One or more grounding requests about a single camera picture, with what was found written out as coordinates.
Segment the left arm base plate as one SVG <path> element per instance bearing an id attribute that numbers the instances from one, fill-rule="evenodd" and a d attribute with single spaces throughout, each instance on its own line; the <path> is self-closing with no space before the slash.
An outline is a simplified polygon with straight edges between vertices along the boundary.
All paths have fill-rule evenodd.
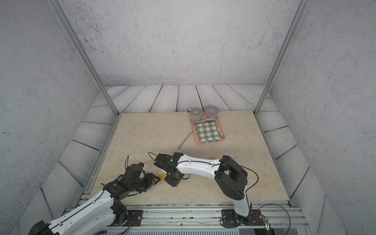
<path id="1" fill-rule="evenodd" d="M 117 226 L 139 227 L 142 222 L 143 213 L 143 210 L 127 210 L 117 217 L 115 224 Z"/>

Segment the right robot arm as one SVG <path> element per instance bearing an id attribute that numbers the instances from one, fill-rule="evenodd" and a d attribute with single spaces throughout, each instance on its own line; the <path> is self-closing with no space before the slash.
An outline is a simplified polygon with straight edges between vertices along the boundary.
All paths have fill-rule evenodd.
<path id="1" fill-rule="evenodd" d="M 244 221 L 251 219 L 251 203 L 247 191 L 256 185 L 248 186 L 248 173 L 255 171 L 239 165 L 230 156 L 221 159 L 200 159 L 175 152 L 173 155 L 158 154 L 154 165 L 166 173 L 165 181 L 176 187 L 184 175 L 198 175 L 215 180 L 221 191 L 231 198 L 234 211 Z"/>

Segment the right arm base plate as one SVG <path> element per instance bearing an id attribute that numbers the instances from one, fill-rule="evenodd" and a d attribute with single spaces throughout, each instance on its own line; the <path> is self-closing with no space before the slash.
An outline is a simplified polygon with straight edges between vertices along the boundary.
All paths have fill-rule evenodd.
<path id="1" fill-rule="evenodd" d="M 246 217 L 236 214 L 235 210 L 222 210 L 221 214 L 221 224 L 226 228 L 265 225 L 260 210 L 250 210 L 248 216 Z"/>

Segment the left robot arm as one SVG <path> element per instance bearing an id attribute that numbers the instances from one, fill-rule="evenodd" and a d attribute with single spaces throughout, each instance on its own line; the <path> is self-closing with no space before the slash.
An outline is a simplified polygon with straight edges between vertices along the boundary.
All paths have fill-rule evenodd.
<path id="1" fill-rule="evenodd" d="M 37 222 L 29 231 L 30 235 L 92 235 L 95 232 L 116 225 L 131 226 L 131 216 L 127 207 L 121 202 L 130 196 L 150 190 L 160 177 L 153 173 L 135 174 L 123 179 L 120 175 L 116 180 L 104 185 L 103 189 L 92 199 L 75 208 L 71 212 L 52 220 Z"/>

